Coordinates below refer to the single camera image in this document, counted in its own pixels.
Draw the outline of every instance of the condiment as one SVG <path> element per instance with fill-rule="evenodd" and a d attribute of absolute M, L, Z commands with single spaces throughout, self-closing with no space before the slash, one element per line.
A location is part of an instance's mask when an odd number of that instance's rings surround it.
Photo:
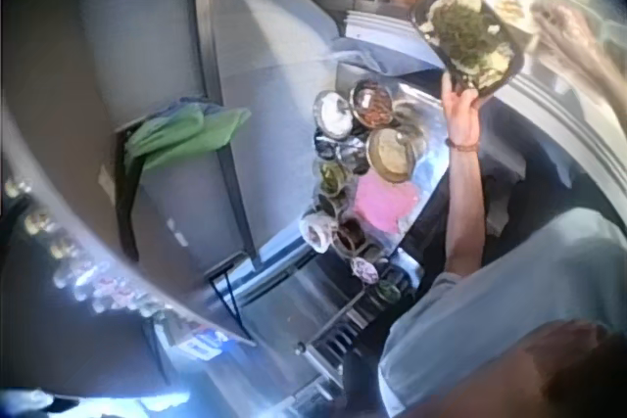
<path fill-rule="evenodd" d="M 329 137 L 344 139 L 353 128 L 349 104 L 336 92 L 322 92 L 313 105 L 316 124 Z"/>
<path fill-rule="evenodd" d="M 399 133 L 395 129 L 381 129 L 379 131 L 378 149 L 381 163 L 392 173 L 408 173 L 407 143 L 399 139 Z"/>
<path fill-rule="evenodd" d="M 372 129 L 389 124 L 394 118 L 390 94 L 372 80 L 355 87 L 353 110 L 357 119 Z"/>
<path fill-rule="evenodd" d="M 376 294 L 387 303 L 396 303 L 401 300 L 401 291 L 394 284 L 385 279 L 376 285 Z"/>
<path fill-rule="evenodd" d="M 299 224 L 303 239 L 319 254 L 328 250 L 336 227 L 335 219 L 323 212 L 308 213 Z"/>
<path fill-rule="evenodd" d="M 365 284 L 376 284 L 379 281 L 379 273 L 376 267 L 363 258 L 357 257 L 351 260 L 353 274 L 364 281 Z"/>
<path fill-rule="evenodd" d="M 313 202 L 317 209 L 334 218 L 338 218 L 342 211 L 349 205 L 345 190 L 340 191 L 340 193 L 333 198 L 323 193 L 317 193 L 314 196 Z"/>
<path fill-rule="evenodd" d="M 327 196 L 336 196 L 346 183 L 344 168 L 334 161 L 320 161 L 315 163 L 320 175 L 320 190 Z"/>
<path fill-rule="evenodd" d="M 335 159 L 335 149 L 337 148 L 337 142 L 325 136 L 322 129 L 317 128 L 313 135 L 313 146 L 317 155 L 326 161 L 332 161 Z"/>
<path fill-rule="evenodd" d="M 333 236 L 333 247 L 339 255 L 352 257 L 358 254 L 365 244 L 365 234 L 356 219 L 343 221 Z"/>
<path fill-rule="evenodd" d="M 370 168 L 363 137 L 350 136 L 338 144 L 336 151 L 338 162 L 355 175 L 365 175 Z"/>

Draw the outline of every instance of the food pan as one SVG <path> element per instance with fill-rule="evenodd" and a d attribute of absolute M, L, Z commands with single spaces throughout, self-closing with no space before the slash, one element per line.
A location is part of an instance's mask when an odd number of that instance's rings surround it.
<path fill-rule="evenodd" d="M 417 0 L 417 2 L 413 4 L 410 9 L 410 21 L 413 23 L 413 26 L 417 30 L 418 34 L 424 39 L 424 41 L 426 41 L 426 43 L 431 47 L 431 49 L 433 49 L 433 51 L 445 64 L 445 66 L 451 73 L 451 78 L 454 85 L 463 84 L 463 72 L 453 64 L 449 56 L 441 48 L 434 44 L 431 44 L 425 38 L 424 33 L 419 28 L 421 24 L 427 21 L 429 8 L 431 7 L 431 4 L 433 4 L 435 1 L 436 0 Z M 496 90 L 504 86 L 512 77 L 520 72 L 524 65 L 524 54 L 522 53 L 518 44 L 514 41 L 511 33 L 506 27 L 506 24 L 483 0 L 481 0 L 481 13 L 489 17 L 494 24 L 498 24 L 501 27 L 504 38 L 506 39 L 507 43 L 509 43 L 509 47 L 513 52 L 513 58 L 511 58 L 511 61 L 509 62 L 509 67 L 507 68 L 505 75 L 498 82 L 495 82 L 488 87 L 484 87 L 478 90 L 480 97 L 486 97 L 492 95 Z"/>

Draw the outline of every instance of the green towel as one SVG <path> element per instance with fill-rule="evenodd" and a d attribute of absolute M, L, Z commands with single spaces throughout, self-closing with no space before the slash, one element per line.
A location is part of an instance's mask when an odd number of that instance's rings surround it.
<path fill-rule="evenodd" d="M 225 110 L 203 102 L 184 102 L 150 117 L 126 142 L 130 161 L 147 156 L 145 169 L 216 151 L 230 142 L 250 117 L 245 109 Z"/>

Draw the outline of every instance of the stainless steel counter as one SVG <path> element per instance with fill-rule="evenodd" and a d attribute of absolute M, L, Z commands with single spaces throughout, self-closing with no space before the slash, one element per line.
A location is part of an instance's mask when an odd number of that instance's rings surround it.
<path fill-rule="evenodd" d="M 447 126 L 440 100 L 397 78 L 385 77 L 348 65 L 340 65 L 336 89 L 340 94 L 348 97 L 355 84 L 363 79 L 376 80 L 386 86 L 391 92 L 395 108 L 400 104 L 409 104 L 412 111 L 415 112 L 415 118 L 419 120 L 426 141 L 426 150 L 416 163 L 411 177 L 411 183 L 418 190 L 418 203 L 409 215 L 399 220 L 399 232 L 396 234 L 385 233 L 372 227 L 367 221 L 361 220 L 368 235 L 380 242 L 386 255 L 390 255 L 398 248 L 413 223 L 418 219 L 449 167 L 449 150 L 445 145 Z"/>

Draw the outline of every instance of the hand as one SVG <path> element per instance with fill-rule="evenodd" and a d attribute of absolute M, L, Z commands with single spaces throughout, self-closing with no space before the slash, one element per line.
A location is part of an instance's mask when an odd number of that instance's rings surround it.
<path fill-rule="evenodd" d="M 451 75 L 442 75 L 442 106 L 447 118 L 449 139 L 458 146 L 474 146 L 479 142 L 479 108 L 483 100 L 475 89 L 461 92 L 453 91 Z"/>

